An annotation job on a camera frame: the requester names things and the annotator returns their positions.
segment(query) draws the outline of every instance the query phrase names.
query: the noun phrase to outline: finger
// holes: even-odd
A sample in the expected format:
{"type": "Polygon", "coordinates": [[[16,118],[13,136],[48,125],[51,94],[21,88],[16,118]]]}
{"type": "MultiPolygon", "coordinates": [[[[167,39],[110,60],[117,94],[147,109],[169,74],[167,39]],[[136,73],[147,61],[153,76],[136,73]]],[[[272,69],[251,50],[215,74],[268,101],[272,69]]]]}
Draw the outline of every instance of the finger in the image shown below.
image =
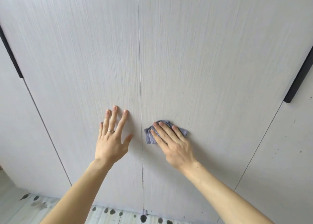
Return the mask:
{"type": "Polygon", "coordinates": [[[125,139],[124,139],[124,142],[123,142],[123,145],[124,146],[129,146],[129,143],[131,142],[132,138],[134,137],[133,134],[129,134],[125,139]]]}
{"type": "Polygon", "coordinates": [[[102,136],[102,129],[103,129],[103,122],[100,123],[99,126],[99,135],[98,135],[98,140],[100,139],[100,137],[102,136]]]}
{"type": "Polygon", "coordinates": [[[103,122],[103,129],[102,129],[102,136],[106,135],[109,129],[109,120],[110,120],[111,110],[108,109],[105,112],[104,122],[103,122]]]}
{"type": "Polygon", "coordinates": [[[167,135],[169,135],[169,137],[175,141],[175,142],[179,142],[178,137],[176,136],[176,134],[173,132],[173,130],[171,130],[165,123],[160,122],[159,125],[161,126],[161,128],[167,133],[167,135]]]}
{"type": "Polygon", "coordinates": [[[162,151],[166,155],[170,148],[164,143],[164,141],[155,133],[155,131],[151,130],[151,134],[154,137],[155,141],[158,143],[158,145],[161,147],[162,151]]]}
{"type": "Polygon", "coordinates": [[[114,105],[112,110],[113,112],[109,123],[109,130],[114,130],[115,128],[118,107],[114,105]]]}
{"type": "Polygon", "coordinates": [[[186,138],[182,135],[182,133],[180,132],[180,130],[178,129],[177,126],[173,125],[172,129],[174,130],[175,134],[177,135],[177,137],[182,140],[182,141],[186,141],[186,138]]]}
{"type": "Polygon", "coordinates": [[[128,119],[128,111],[124,110],[122,118],[119,121],[119,123],[117,125],[117,128],[116,128],[116,131],[115,131],[115,133],[117,135],[122,135],[122,131],[123,131],[123,128],[124,128],[124,125],[125,125],[127,119],[128,119]]]}
{"type": "Polygon", "coordinates": [[[166,141],[166,143],[169,143],[171,141],[173,141],[169,135],[158,125],[157,122],[153,123],[154,128],[156,129],[156,131],[159,133],[159,135],[161,136],[161,138],[166,141]]]}

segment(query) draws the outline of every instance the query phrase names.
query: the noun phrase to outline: gray cleaning cloth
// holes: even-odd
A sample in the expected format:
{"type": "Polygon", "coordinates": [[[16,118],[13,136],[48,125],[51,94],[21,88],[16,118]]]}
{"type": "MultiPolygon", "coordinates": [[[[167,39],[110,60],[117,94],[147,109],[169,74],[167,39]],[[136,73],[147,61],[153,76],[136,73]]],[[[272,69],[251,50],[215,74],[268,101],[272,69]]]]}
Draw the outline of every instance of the gray cleaning cloth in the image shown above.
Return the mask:
{"type": "MultiPolygon", "coordinates": [[[[168,121],[168,120],[159,120],[159,121],[157,121],[157,123],[159,123],[159,122],[165,123],[170,129],[172,129],[172,126],[174,125],[174,124],[172,124],[172,123],[171,123],[170,121],[168,121]]],[[[153,131],[155,131],[156,134],[157,134],[159,137],[161,137],[153,126],[148,127],[148,128],[145,128],[144,131],[145,131],[145,134],[146,134],[147,144],[155,144],[155,143],[156,143],[154,137],[153,137],[152,134],[151,134],[151,129],[153,129],[153,131]]],[[[179,127],[178,129],[179,129],[179,131],[182,133],[182,135],[183,135],[184,137],[187,136],[188,131],[187,131],[186,129],[183,129],[183,128],[180,128],[180,127],[179,127]]]]}

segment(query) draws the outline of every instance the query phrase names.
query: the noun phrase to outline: wooden floor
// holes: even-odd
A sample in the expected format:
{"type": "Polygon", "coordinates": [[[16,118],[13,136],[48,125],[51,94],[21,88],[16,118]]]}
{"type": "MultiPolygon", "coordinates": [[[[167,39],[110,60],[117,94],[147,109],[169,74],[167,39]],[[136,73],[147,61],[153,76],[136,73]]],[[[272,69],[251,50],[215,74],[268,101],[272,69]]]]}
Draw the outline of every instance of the wooden floor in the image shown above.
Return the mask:
{"type": "MultiPolygon", "coordinates": [[[[0,170],[0,224],[38,224],[52,210],[59,199],[31,194],[17,188],[0,170]]],[[[86,224],[190,224],[154,215],[92,206],[86,224]]]]}

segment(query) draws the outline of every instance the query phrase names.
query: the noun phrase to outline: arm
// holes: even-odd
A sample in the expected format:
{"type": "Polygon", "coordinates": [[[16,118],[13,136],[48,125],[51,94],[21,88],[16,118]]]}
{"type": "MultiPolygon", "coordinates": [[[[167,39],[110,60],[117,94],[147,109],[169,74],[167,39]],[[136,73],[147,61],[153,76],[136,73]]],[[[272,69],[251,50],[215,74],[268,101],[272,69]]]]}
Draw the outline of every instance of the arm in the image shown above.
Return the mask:
{"type": "Polygon", "coordinates": [[[128,111],[124,110],[122,119],[114,130],[118,107],[113,107],[105,113],[104,122],[100,123],[99,136],[96,144],[96,155],[80,177],[80,179],[61,198],[51,212],[42,220],[41,224],[84,224],[91,205],[99,188],[113,164],[121,159],[128,151],[128,145],[133,137],[128,135],[121,143],[121,134],[128,118],[128,111]]]}
{"type": "Polygon", "coordinates": [[[167,161],[181,171],[205,196],[225,224],[274,224],[235,191],[210,174],[195,158],[190,143],[176,126],[171,130],[160,122],[153,124],[162,139],[151,130],[167,161]]]}

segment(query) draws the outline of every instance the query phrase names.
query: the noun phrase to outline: cabinet door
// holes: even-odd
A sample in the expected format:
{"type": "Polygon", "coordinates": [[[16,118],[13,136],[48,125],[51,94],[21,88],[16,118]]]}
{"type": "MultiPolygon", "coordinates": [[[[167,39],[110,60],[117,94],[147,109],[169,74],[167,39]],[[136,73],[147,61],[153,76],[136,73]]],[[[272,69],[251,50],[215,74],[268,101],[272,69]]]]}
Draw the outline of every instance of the cabinet door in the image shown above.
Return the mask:
{"type": "Polygon", "coordinates": [[[142,211],[138,0],[0,0],[0,21],[72,183],[113,105],[138,131],[96,202],[142,211]]]}
{"type": "Polygon", "coordinates": [[[2,41],[0,88],[0,165],[17,187],[62,197],[70,182],[2,41]]]}
{"type": "MultiPolygon", "coordinates": [[[[235,188],[312,47],[312,0],[139,0],[142,127],[189,130],[197,158],[235,188]]],[[[150,214],[218,219],[205,198],[143,146],[150,214]]]]}
{"type": "Polygon", "coordinates": [[[313,70],[283,103],[236,192],[274,223],[313,220],[313,70]]]}

